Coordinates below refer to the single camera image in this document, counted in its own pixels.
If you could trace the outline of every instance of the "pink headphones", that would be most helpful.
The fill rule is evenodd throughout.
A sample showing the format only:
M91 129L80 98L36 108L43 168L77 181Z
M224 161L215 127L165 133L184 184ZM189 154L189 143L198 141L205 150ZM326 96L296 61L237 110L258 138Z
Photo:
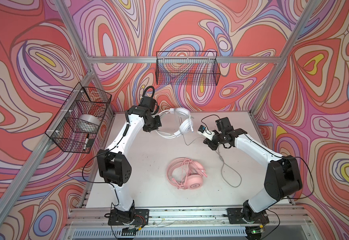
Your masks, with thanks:
M186 175L183 177L183 166L185 166ZM173 177L173 171L181 167L181 183L177 182ZM181 157L173 160L166 169L166 178L173 186L178 189L197 189L203 185L203 176L205 174L204 167L196 161L187 157Z

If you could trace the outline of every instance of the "white table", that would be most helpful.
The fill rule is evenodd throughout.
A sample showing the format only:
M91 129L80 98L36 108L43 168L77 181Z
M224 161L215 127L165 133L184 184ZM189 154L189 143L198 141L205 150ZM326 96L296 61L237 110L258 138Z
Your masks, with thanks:
M196 137L201 124L200 120L210 114L217 114L220 118L228 117L232 126L247 131L255 140L260 141L256 129L247 112L218 112L218 113L192 113L194 117L194 132L185 135L187 143ZM212 131L217 130L216 116L208 117L204 122ZM162 118L161 131L175 132L178 125L174 114L166 114ZM124 114L116 114L108 146L116 137L125 123ZM238 188L233 188L225 183L220 174L222 162L217 153L203 144L199 138L190 146L186 146L183 137L165 139L155 131L140 131L134 140L128 161L132 166L132 174L129 181L129 190L136 207L190 207L190 206L223 206L241 205L253 197L263 186L266 169L250 156L237 148L224 149L220 146L220 153L225 162L237 170L243 181ZM172 186L166 179L168 164L177 157L188 157L199 161L208 178L204 178L204 184L196 190L182 190ZM225 179L232 185L239 183L239 176L226 166L223 169ZM103 182L98 171L95 182ZM111 202L116 202L114 191L109 184L93 184L86 208L111 207ZM278 204L288 204L288 200L282 200Z

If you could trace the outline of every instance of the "white tape roll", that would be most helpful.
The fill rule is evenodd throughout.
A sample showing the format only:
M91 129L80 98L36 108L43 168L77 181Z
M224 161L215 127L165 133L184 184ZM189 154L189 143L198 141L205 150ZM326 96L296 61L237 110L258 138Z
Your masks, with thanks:
M82 114L80 116L80 119L96 125L100 125L100 120L97 117L90 114ZM83 131L90 131L91 129L93 129L93 125L87 122L80 122L78 127L81 128L81 130Z

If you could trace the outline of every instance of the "black metal mesh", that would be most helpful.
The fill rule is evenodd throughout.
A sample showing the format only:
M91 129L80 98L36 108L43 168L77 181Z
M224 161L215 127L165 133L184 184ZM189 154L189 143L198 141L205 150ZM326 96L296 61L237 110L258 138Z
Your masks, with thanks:
M111 97L111 94L103 90L82 87L62 121L51 135L47 135L64 152L89 153ZM80 119L82 114L97 117L100 125Z
M156 83L158 85L217 85L220 68L213 51L156 52Z

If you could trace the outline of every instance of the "colorful wallpaper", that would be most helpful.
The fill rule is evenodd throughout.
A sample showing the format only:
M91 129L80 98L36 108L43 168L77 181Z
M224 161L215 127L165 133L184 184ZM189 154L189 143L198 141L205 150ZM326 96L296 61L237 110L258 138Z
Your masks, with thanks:
M0 0L0 197L86 74L54 4ZM91 154L53 145L0 228L0 239L55 239L83 192Z
M295 197L324 239L349 240L349 0L323 0L256 119L268 145L301 156Z
M153 85L160 109L184 107L191 111L249 110L273 64L231 63L217 86L157 85L156 64L100 63L94 66L114 111L137 105L144 87Z
M155 56L217 50L219 56L278 56L305 0L66 1L92 56Z

